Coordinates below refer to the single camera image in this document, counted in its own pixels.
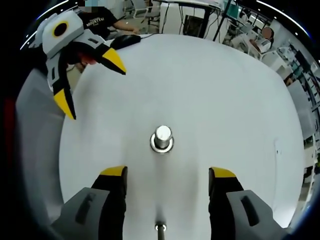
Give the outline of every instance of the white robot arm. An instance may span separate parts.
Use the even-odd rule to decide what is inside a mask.
[[[73,11],[63,12],[50,21],[48,19],[42,33],[42,48],[47,55],[47,77],[54,101],[74,120],[76,112],[66,71],[70,59],[77,58],[80,52],[115,72],[126,74],[117,52],[100,36],[84,29],[81,18]]]

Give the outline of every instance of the metal cylinder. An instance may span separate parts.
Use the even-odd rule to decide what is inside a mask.
[[[157,225],[158,240],[165,240],[165,226],[163,224]]]
[[[172,139],[172,132],[168,126],[162,125],[155,130],[154,144],[158,149],[165,149]]]

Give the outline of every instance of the monitor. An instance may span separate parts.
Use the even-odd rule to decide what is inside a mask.
[[[225,2],[224,2],[224,9],[226,9],[227,4],[228,4],[228,2],[225,1]],[[228,11],[226,12],[226,14],[227,14],[229,17],[233,18],[233,19],[238,19],[238,16],[239,16],[239,6],[238,6],[238,5],[235,5],[235,4],[230,4],[230,5],[229,5],[229,9],[228,9]]]

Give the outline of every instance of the black circular ring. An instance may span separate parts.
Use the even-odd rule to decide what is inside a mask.
[[[55,27],[53,34],[56,37],[60,37],[62,34],[64,34],[66,32],[68,28],[68,25],[66,23],[60,23],[58,26]]]

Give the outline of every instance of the silver cap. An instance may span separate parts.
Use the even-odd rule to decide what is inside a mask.
[[[161,125],[156,128],[150,139],[152,149],[160,154],[169,152],[174,144],[170,127]]]
[[[165,125],[159,126],[155,130],[154,144],[159,149],[165,149],[169,146],[171,138],[171,129]]]

